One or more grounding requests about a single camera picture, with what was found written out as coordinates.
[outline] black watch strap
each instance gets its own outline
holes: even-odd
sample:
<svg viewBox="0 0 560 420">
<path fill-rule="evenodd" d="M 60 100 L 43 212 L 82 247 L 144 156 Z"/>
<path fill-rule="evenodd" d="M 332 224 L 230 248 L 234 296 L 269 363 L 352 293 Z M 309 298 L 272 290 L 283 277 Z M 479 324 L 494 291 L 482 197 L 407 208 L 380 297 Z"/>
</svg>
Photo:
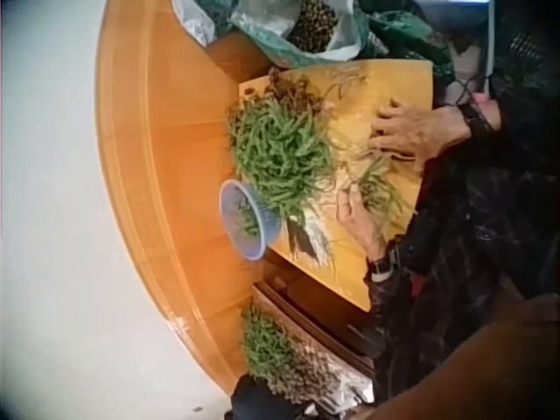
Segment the black watch strap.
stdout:
<svg viewBox="0 0 560 420">
<path fill-rule="evenodd" d="M 473 139 L 476 140 L 487 137 L 488 134 L 493 132 L 492 127 L 488 124 L 486 118 L 480 114 L 478 107 L 475 107 L 470 102 L 466 102 L 458 105 L 457 108 L 461 111 L 466 125 L 468 125 L 469 129 L 471 129 Z"/>
<path fill-rule="evenodd" d="M 394 267 L 400 266 L 401 263 L 399 261 L 396 240 L 398 240 L 398 238 L 388 243 L 387 254 L 383 258 L 372 262 L 367 260 L 367 271 L 369 275 L 389 273 Z"/>
<path fill-rule="evenodd" d="M 385 274 L 389 273 L 393 268 L 389 255 L 385 255 L 381 260 L 369 261 L 367 260 L 367 270 L 370 274 Z"/>
</svg>

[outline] white floor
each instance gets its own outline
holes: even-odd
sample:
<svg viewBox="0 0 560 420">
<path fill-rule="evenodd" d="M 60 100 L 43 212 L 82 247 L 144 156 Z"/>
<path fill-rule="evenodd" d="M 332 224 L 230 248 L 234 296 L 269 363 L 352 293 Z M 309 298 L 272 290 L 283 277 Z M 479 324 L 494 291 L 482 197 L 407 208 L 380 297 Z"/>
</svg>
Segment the white floor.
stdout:
<svg viewBox="0 0 560 420">
<path fill-rule="evenodd" d="M 159 315 L 109 206 L 94 116 L 104 0 L 3 3 L 3 402 L 24 420 L 222 418 L 227 397 Z"/>
</svg>

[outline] plaid shirt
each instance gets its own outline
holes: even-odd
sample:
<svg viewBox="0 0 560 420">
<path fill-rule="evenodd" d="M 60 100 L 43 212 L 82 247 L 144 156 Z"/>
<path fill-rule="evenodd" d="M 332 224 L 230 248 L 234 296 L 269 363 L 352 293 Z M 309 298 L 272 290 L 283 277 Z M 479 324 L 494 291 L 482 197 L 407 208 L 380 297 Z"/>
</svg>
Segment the plaid shirt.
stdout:
<svg viewBox="0 0 560 420">
<path fill-rule="evenodd" d="M 382 283 L 366 275 L 378 403 L 414 386 L 486 322 L 500 276 L 525 298 L 558 290 L 556 103 L 530 88 L 496 99 L 502 131 L 427 168 L 417 215 L 397 245 L 401 268 Z M 414 301 L 412 272 L 425 278 Z"/>
</svg>

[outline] white plastic bag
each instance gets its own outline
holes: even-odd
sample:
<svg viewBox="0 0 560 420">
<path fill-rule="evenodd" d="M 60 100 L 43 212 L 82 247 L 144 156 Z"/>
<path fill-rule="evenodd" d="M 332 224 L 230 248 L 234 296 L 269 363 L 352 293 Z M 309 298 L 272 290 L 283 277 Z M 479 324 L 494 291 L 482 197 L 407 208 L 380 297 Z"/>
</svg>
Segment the white plastic bag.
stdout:
<svg viewBox="0 0 560 420">
<path fill-rule="evenodd" d="M 216 28 L 212 19 L 194 0 L 171 0 L 178 21 L 202 46 L 216 40 Z"/>
<path fill-rule="evenodd" d="M 333 61 L 348 61 L 364 46 L 353 0 L 324 0 L 336 13 L 338 23 L 324 52 L 310 53 L 296 48 L 285 38 L 296 24 L 301 0 L 240 0 L 232 22 L 247 33 L 280 67 L 305 67 Z"/>
</svg>

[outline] right hand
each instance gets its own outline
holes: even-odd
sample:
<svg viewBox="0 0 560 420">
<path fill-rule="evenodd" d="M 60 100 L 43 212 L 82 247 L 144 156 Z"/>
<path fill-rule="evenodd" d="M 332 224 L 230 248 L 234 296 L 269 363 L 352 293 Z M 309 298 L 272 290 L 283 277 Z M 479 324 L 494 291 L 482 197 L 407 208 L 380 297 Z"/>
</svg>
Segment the right hand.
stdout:
<svg viewBox="0 0 560 420">
<path fill-rule="evenodd" d="M 358 184 L 348 182 L 339 189 L 336 218 L 364 248 L 370 262 L 385 256 L 387 243 L 381 232 L 379 217 L 364 207 Z"/>
<path fill-rule="evenodd" d="M 367 149 L 387 149 L 415 156 L 415 170 L 422 172 L 428 159 L 466 140 L 471 131 L 456 107 L 422 109 L 391 100 L 372 121 Z"/>
</svg>

